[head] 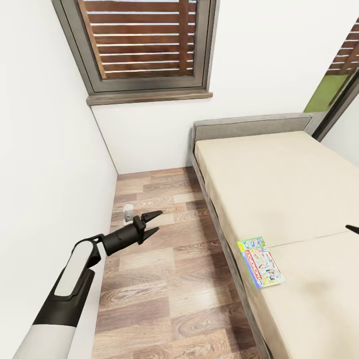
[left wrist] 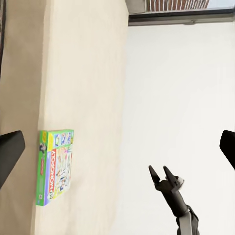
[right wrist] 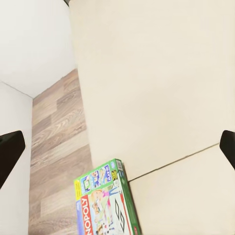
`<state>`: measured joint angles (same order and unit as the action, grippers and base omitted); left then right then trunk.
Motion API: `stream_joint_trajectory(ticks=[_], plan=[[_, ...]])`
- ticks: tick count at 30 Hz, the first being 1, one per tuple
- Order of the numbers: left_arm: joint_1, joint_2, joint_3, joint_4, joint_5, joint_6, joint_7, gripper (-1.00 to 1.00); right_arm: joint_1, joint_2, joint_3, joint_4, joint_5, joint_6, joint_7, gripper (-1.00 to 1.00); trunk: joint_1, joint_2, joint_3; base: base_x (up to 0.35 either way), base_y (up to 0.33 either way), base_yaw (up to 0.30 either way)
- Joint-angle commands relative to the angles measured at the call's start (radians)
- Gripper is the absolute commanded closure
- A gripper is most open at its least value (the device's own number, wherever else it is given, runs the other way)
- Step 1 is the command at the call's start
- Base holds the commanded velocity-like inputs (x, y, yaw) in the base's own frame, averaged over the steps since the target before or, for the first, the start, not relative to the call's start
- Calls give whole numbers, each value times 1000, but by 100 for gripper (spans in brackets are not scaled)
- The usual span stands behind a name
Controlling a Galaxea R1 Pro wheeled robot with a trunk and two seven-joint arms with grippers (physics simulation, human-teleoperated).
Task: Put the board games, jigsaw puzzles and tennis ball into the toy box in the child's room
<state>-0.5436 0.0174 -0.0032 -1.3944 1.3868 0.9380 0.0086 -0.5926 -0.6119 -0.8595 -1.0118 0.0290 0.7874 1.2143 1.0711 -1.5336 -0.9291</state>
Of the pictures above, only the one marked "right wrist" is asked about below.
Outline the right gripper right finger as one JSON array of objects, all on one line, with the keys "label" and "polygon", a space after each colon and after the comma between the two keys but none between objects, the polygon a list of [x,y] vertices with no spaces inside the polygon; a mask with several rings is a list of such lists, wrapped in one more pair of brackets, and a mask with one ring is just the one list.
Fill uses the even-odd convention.
[{"label": "right gripper right finger", "polygon": [[235,170],[235,132],[224,130],[219,147]]}]

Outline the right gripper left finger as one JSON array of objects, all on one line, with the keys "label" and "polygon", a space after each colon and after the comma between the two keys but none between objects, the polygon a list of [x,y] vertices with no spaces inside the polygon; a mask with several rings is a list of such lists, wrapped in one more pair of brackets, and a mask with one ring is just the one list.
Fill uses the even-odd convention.
[{"label": "right gripper left finger", "polygon": [[0,189],[25,150],[22,131],[0,136]]}]

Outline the board game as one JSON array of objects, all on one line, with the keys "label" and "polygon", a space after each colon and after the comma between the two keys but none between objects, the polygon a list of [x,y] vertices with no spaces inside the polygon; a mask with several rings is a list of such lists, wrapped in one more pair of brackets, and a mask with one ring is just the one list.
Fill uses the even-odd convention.
[{"label": "board game", "polygon": [[122,161],[74,180],[79,235],[140,235]]}]

